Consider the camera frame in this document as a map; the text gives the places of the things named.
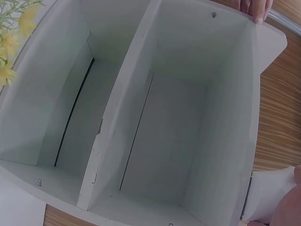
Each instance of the white shelf unit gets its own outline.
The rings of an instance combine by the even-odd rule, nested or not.
[[[112,31],[91,23],[87,9],[99,3],[81,4],[87,20],[78,1],[56,3],[16,64],[0,108],[0,173],[98,225],[237,225],[260,73],[284,34],[213,2],[152,0],[133,16],[140,25],[124,57],[130,35],[113,52],[100,47]]]

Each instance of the metal rivet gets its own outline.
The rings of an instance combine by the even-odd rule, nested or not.
[[[42,187],[42,180],[41,179],[38,179],[37,186]]]

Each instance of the hand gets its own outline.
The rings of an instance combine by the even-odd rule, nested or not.
[[[232,0],[234,9],[253,16],[254,22],[257,24],[262,24],[265,21],[272,4],[273,0]]]
[[[276,208],[270,226],[300,226],[301,225],[301,167],[294,170],[297,186],[290,190]],[[264,226],[258,222],[250,222],[248,226]]]

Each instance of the wood grain surface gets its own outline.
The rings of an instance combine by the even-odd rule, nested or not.
[[[227,0],[215,0],[230,5]],[[273,8],[301,24],[301,2],[275,0]],[[254,170],[276,170],[301,163],[301,37],[268,19],[282,30],[286,50],[261,75],[261,106]],[[44,226],[92,226],[46,207]]]

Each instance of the yellow flower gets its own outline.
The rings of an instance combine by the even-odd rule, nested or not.
[[[0,59],[0,87],[3,87],[8,82],[11,85],[12,79],[17,75],[15,71],[11,69],[13,63],[8,60],[7,64]]]
[[[32,31],[37,27],[37,24],[32,20],[36,17],[39,8],[39,4],[30,5],[18,19],[19,34],[22,38],[27,39],[28,36],[32,34]]]
[[[13,31],[7,33],[5,30],[2,30],[1,38],[2,40],[0,42],[0,46],[5,50],[5,55],[8,56],[11,54],[13,56],[17,56],[18,52],[16,48],[21,46],[21,44],[18,42],[18,36],[14,36]]]

